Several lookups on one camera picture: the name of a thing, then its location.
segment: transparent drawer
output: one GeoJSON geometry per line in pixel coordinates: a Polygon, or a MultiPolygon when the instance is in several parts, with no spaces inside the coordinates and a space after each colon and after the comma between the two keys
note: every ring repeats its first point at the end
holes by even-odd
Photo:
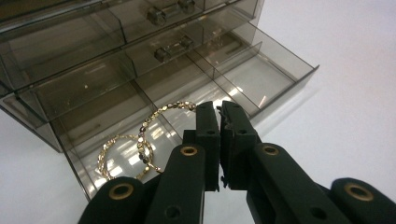
{"type": "Polygon", "coordinates": [[[0,81],[17,90],[121,45],[120,23],[102,6],[38,21],[0,34],[0,81]]]}
{"type": "Polygon", "coordinates": [[[56,7],[65,5],[67,0],[22,0],[22,1],[2,1],[0,7],[0,23],[2,21],[10,21],[17,19],[26,14],[33,14],[34,12],[47,9],[49,7],[56,7]]]}
{"type": "Polygon", "coordinates": [[[254,116],[316,68],[246,23],[196,50],[214,68],[214,81],[254,116]]]}
{"type": "Polygon", "coordinates": [[[41,119],[50,121],[133,78],[133,63],[123,51],[119,51],[63,72],[17,94],[23,104],[34,110],[41,119]]]}
{"type": "Polygon", "coordinates": [[[154,33],[166,26],[202,14],[203,0],[127,1],[109,10],[119,18],[127,42],[154,33]]]}
{"type": "Polygon", "coordinates": [[[220,11],[213,11],[196,20],[127,46],[126,53],[134,61],[138,76],[217,38],[254,18],[256,0],[235,2],[220,11]]]}
{"type": "MultiPolygon", "coordinates": [[[[117,134],[138,134],[144,118],[157,108],[175,101],[196,104],[213,101],[216,106],[227,100],[242,105],[252,117],[279,101],[280,96],[296,88],[313,71],[314,67],[271,37],[245,24],[151,69],[125,84],[126,89],[116,88],[115,91],[125,91],[125,97],[117,105],[105,104],[101,109],[98,105],[83,106],[83,111],[76,114],[88,112],[86,117],[90,119],[82,120],[85,123],[74,122],[75,112],[70,112],[52,126],[59,129],[57,135],[62,136],[67,154],[74,158],[79,179],[91,197],[106,182],[96,168],[102,145],[117,134]]],[[[190,111],[170,110],[160,115],[157,122],[150,126],[148,140],[155,148],[154,163],[163,168],[170,151],[181,142],[183,131],[195,129],[195,115],[190,111]]],[[[106,157],[111,174],[135,176],[144,168],[135,144],[132,140],[120,140],[111,148],[106,157]]],[[[150,171],[143,181],[155,175],[150,171]]]]}
{"type": "MultiPolygon", "coordinates": [[[[91,198],[106,182],[97,169],[103,145],[138,134],[163,105],[233,101],[253,117],[304,85],[316,68],[255,27],[262,3],[110,0],[2,33],[0,106],[64,152],[91,198]]],[[[154,164],[165,168],[193,129],[187,110],[151,122],[154,164]]],[[[132,139],[117,141],[106,160],[114,176],[145,167],[132,139]]]]}

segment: open drawer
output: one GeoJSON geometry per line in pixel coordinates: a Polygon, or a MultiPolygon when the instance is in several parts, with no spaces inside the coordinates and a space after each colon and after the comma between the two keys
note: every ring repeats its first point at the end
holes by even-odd
{"type": "MultiPolygon", "coordinates": [[[[106,182],[97,169],[103,144],[117,134],[138,134],[144,119],[163,105],[213,101],[217,106],[227,100],[242,105],[252,117],[281,103],[314,71],[314,67],[247,23],[132,79],[113,90],[114,94],[101,96],[103,99],[97,103],[60,116],[52,127],[91,198],[106,182]],[[89,119],[73,126],[80,123],[75,122],[77,114],[87,114],[89,119]]],[[[187,110],[169,110],[152,122],[147,139],[153,145],[154,163],[165,167],[171,150],[181,143],[183,131],[190,129],[195,129],[195,115],[187,110]]],[[[136,176],[144,169],[136,141],[131,139],[119,140],[106,160],[112,175],[136,176]]],[[[150,171],[142,180],[155,175],[150,171]]]]}
{"type": "MultiPolygon", "coordinates": [[[[142,16],[145,13],[136,14],[145,21],[135,22],[125,11],[137,3],[161,12],[177,4],[179,10],[190,1],[161,2],[109,1],[105,7],[84,12],[82,18],[93,22],[90,27],[104,32],[65,43],[72,49],[87,47],[81,55],[53,45],[54,57],[49,60],[45,58],[49,54],[40,55],[35,49],[40,48],[39,41],[37,46],[20,42],[20,48],[10,49],[16,44],[12,38],[0,48],[0,91],[3,87],[7,93],[0,106],[64,152],[88,198],[106,182],[97,168],[104,144],[115,135],[137,135],[145,118],[158,108],[176,101],[212,101],[217,106],[226,100],[240,104],[253,117],[277,108],[316,70],[256,28],[253,22],[262,0],[195,1],[190,16],[182,11],[180,18],[169,17],[175,19],[169,26],[152,24],[142,16]],[[136,26],[142,24],[148,30],[138,32],[136,26]],[[97,49],[101,41],[107,42],[106,47],[97,49]]],[[[46,32],[67,28],[60,24],[54,22],[46,32]]],[[[16,36],[36,34],[23,29],[15,31],[16,36]]],[[[187,110],[168,110],[152,121],[147,139],[155,152],[154,163],[164,168],[184,130],[190,129],[195,129],[195,115],[187,110]]],[[[112,175],[136,176],[145,167],[132,139],[119,140],[106,160],[112,175]]],[[[149,171],[142,180],[155,175],[149,171]]]]}

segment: gold bracelet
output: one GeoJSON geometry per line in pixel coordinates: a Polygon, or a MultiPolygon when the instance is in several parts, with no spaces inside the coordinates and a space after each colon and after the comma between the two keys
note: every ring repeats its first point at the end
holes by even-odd
{"type": "MultiPolygon", "coordinates": [[[[104,177],[106,180],[111,180],[111,179],[115,178],[114,176],[111,175],[111,173],[107,169],[107,162],[106,162],[107,151],[117,142],[117,140],[119,140],[121,138],[131,138],[133,140],[138,139],[137,136],[131,135],[131,134],[116,135],[116,136],[112,137],[110,140],[108,140],[103,145],[103,149],[100,151],[99,156],[98,156],[98,170],[99,170],[99,173],[101,174],[101,176],[104,177]]],[[[153,153],[152,147],[149,143],[148,143],[147,147],[148,147],[148,159],[150,160],[150,162],[152,162],[154,153],[153,153]]],[[[149,171],[149,166],[147,165],[145,167],[145,169],[140,174],[138,174],[135,178],[141,179],[143,177],[143,175],[145,175],[148,171],[149,171]]]]}
{"type": "Polygon", "coordinates": [[[145,131],[149,128],[149,125],[152,121],[154,121],[158,116],[160,116],[163,112],[168,109],[188,109],[190,111],[195,112],[196,104],[193,104],[189,101],[180,102],[177,101],[174,104],[164,105],[160,107],[157,111],[148,116],[145,121],[142,123],[142,127],[139,129],[139,135],[137,139],[137,152],[139,153],[139,159],[143,161],[146,165],[153,168],[156,172],[162,173],[160,167],[152,164],[152,160],[146,156],[146,147],[148,151],[152,150],[148,146],[150,146],[149,142],[146,140],[145,131]]]}
{"type": "Polygon", "coordinates": [[[177,101],[174,104],[164,105],[163,107],[159,108],[157,111],[155,111],[145,119],[145,121],[142,124],[142,127],[139,129],[138,136],[131,134],[116,135],[111,139],[109,139],[103,145],[103,149],[100,151],[98,156],[98,170],[101,176],[103,176],[106,180],[115,178],[115,176],[112,176],[111,173],[108,171],[105,158],[107,151],[117,142],[117,140],[121,138],[131,138],[133,140],[137,140],[137,151],[139,153],[139,159],[146,164],[145,169],[135,177],[136,179],[141,179],[143,175],[145,175],[149,171],[149,168],[154,169],[157,173],[162,173],[163,172],[162,169],[153,164],[154,151],[152,149],[151,143],[145,137],[145,131],[148,129],[150,123],[154,121],[158,116],[160,116],[163,112],[165,112],[168,109],[174,109],[174,108],[188,109],[190,111],[195,112],[196,104],[192,104],[189,101],[185,101],[185,102],[177,101]]]}

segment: drawer compartment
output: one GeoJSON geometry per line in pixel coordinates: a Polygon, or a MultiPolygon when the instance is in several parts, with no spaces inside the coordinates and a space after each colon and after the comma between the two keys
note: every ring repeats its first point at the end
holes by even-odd
{"type": "Polygon", "coordinates": [[[223,10],[213,11],[196,20],[183,23],[132,46],[125,47],[134,61],[138,76],[161,66],[180,55],[246,24],[254,18],[254,8],[246,7],[246,2],[235,2],[223,10]]]}
{"type": "MultiPolygon", "coordinates": [[[[63,125],[56,125],[60,129],[57,134],[64,136],[64,144],[69,146],[66,153],[74,158],[74,167],[80,180],[85,181],[84,187],[91,197],[106,182],[96,168],[102,145],[113,135],[138,134],[141,122],[157,108],[177,100],[196,104],[213,101],[214,106],[227,100],[242,105],[252,117],[264,108],[276,105],[274,102],[284,100],[282,98],[290,90],[301,88],[299,84],[314,71],[314,67],[284,49],[270,36],[251,24],[245,24],[125,84],[127,91],[132,93],[125,95],[119,104],[125,104],[124,110],[128,108],[128,112],[121,113],[124,110],[117,109],[120,105],[104,105],[106,115],[92,119],[113,120],[109,124],[114,125],[101,129],[105,125],[90,120],[87,124],[91,125],[85,132],[92,133],[85,134],[86,138],[80,141],[76,136],[84,136],[84,132],[77,134],[76,130],[81,127],[66,128],[65,124],[70,126],[74,116],[70,115],[67,121],[67,115],[64,115],[59,119],[63,125]]],[[[97,111],[91,106],[85,110],[97,111]]],[[[157,121],[159,123],[150,126],[147,137],[155,147],[155,163],[164,167],[170,150],[180,143],[183,131],[195,129],[195,115],[185,110],[169,110],[157,121]]],[[[143,164],[137,158],[135,143],[125,144],[111,148],[112,152],[106,157],[108,168],[114,175],[134,176],[143,169],[143,164]]],[[[143,181],[155,175],[150,171],[143,181]]]]}
{"type": "Polygon", "coordinates": [[[0,34],[0,57],[10,90],[28,86],[124,45],[118,19],[89,7],[0,34]]]}
{"type": "Polygon", "coordinates": [[[122,25],[126,41],[133,42],[179,21],[203,13],[203,0],[127,1],[109,8],[122,25]]]}
{"type": "Polygon", "coordinates": [[[50,121],[135,78],[123,51],[65,71],[27,90],[17,91],[25,105],[50,121]]]}

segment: white table surface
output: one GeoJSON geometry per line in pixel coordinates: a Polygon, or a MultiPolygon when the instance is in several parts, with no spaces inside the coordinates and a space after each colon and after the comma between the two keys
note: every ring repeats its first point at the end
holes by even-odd
{"type": "MultiPolygon", "coordinates": [[[[396,201],[395,24],[392,0],[264,4],[259,27],[320,68],[275,114],[252,122],[325,187],[350,176],[396,201]]],[[[76,223],[87,201],[64,155],[4,112],[0,124],[0,223],[76,223]]],[[[207,196],[205,223],[251,222],[246,208],[207,196]],[[220,217],[223,207],[231,213],[220,217]]]]}

